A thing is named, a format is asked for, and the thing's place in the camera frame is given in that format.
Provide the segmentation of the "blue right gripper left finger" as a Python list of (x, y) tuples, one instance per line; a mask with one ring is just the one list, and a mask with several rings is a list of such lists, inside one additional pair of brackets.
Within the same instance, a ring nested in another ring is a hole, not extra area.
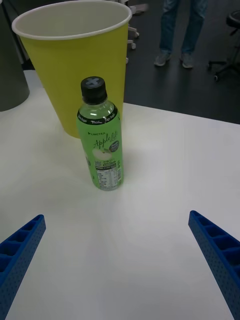
[(0, 244), (0, 319), (4, 320), (46, 230), (37, 215)]

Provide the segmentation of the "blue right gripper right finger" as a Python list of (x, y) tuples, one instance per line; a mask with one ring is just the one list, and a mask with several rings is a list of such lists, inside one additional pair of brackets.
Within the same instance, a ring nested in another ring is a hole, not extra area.
[(195, 210), (188, 226), (235, 320), (240, 319), (240, 242)]

